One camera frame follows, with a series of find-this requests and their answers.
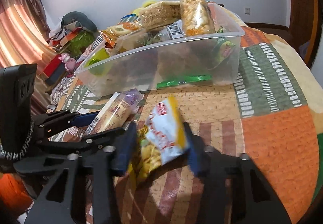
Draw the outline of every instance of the plastic storage bin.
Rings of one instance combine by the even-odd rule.
[[[243,29],[217,4],[209,4],[214,23],[224,33],[183,37],[143,46],[85,67],[94,50],[75,74],[97,96],[122,92],[131,88],[154,90],[159,82],[181,80],[183,77],[211,75],[203,84],[231,84],[239,66],[240,40]],[[214,63],[217,45],[223,38],[235,44],[220,64]]]

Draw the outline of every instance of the cracker package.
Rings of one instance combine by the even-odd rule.
[[[143,95],[137,89],[115,93],[88,126],[84,135],[122,127],[142,99]]]
[[[178,1],[160,1],[139,12],[143,27],[152,30],[170,25],[181,18]]]
[[[116,44],[118,37],[127,35],[133,31],[142,29],[143,26],[140,22],[127,22],[115,26],[111,26],[104,31],[99,31],[99,33],[104,37],[104,39],[111,45],[113,48]]]
[[[180,0],[180,10],[186,36],[215,33],[211,12],[205,0]]]
[[[130,179],[137,185],[156,168],[188,149],[184,126],[173,96],[158,103],[138,130],[137,149],[129,166]]]

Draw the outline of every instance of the patterned bedspread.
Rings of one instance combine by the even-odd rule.
[[[240,25],[246,34],[235,84],[147,91],[131,120],[141,127],[152,108],[174,94],[184,119],[206,144],[254,159],[296,223],[323,183],[323,90],[285,41]],[[100,110],[108,99],[98,99],[74,78],[58,110],[88,113]],[[52,140],[78,141],[83,132],[71,128]],[[123,224],[196,221],[203,184],[182,159],[156,170],[136,190],[128,177],[116,178],[115,186]],[[87,221],[93,223],[91,177],[87,187]]]

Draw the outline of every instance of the stuffed toy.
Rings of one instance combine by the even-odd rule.
[[[65,63],[65,69],[69,74],[73,74],[75,71],[76,60],[71,58],[66,52],[62,53],[59,59]]]

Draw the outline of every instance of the packaged pastry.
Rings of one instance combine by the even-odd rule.
[[[167,26],[181,18],[178,1],[160,1],[139,12],[141,23],[146,30]]]
[[[205,0],[180,0],[180,11],[186,36],[215,33],[211,12]]]
[[[167,26],[166,28],[162,29],[158,32],[149,42],[148,44],[158,43],[162,41],[182,38],[183,29],[181,20],[174,22],[173,24]]]
[[[127,52],[132,49],[136,49],[145,46],[149,43],[152,37],[158,33],[157,31],[146,31],[145,29],[140,29],[129,33],[125,36],[120,36],[116,41],[116,46],[114,51],[116,54]]]
[[[189,147],[174,96],[154,107],[137,137],[137,150],[128,171],[130,179],[139,184],[153,170],[184,154]]]
[[[121,127],[142,99],[143,95],[137,89],[115,93],[88,126],[84,135]]]
[[[131,22],[131,23],[127,22],[127,23],[111,26],[104,31],[99,31],[99,33],[111,45],[111,47],[114,47],[118,37],[127,35],[133,31],[136,31],[142,28],[143,26],[138,21]]]

